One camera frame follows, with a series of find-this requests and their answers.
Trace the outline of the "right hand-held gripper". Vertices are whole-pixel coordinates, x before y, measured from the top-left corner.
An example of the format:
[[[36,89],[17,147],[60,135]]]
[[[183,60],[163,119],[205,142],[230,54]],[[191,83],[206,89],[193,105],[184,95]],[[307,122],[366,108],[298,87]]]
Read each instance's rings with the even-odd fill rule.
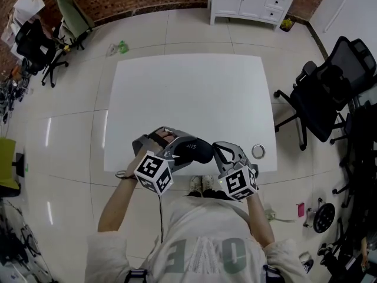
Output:
[[[226,141],[212,144],[214,159],[220,172],[218,183],[226,195],[236,201],[241,201],[257,193],[256,179],[259,167],[249,162],[242,148]],[[232,159],[228,161],[223,151],[231,153]]]

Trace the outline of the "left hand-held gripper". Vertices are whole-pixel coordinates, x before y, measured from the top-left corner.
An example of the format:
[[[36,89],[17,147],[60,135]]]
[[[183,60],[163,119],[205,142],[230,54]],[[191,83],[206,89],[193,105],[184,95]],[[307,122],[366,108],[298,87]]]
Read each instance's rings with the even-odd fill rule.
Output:
[[[135,155],[138,155],[140,151],[144,152],[134,175],[144,188],[158,195],[162,195],[174,183],[173,172],[192,163],[191,158],[181,156],[178,147],[197,140],[197,137],[184,131],[169,127],[164,128],[175,137],[165,148],[160,147],[151,139],[150,134],[154,131],[150,134],[144,134],[132,142]]]

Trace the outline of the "person's left hand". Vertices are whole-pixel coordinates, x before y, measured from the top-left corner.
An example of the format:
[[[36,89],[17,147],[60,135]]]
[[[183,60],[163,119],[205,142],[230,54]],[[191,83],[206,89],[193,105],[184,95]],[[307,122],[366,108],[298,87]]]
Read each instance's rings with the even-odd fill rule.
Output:
[[[162,148],[165,148],[175,139],[174,135],[170,131],[167,131],[164,127],[151,133],[150,137]]]

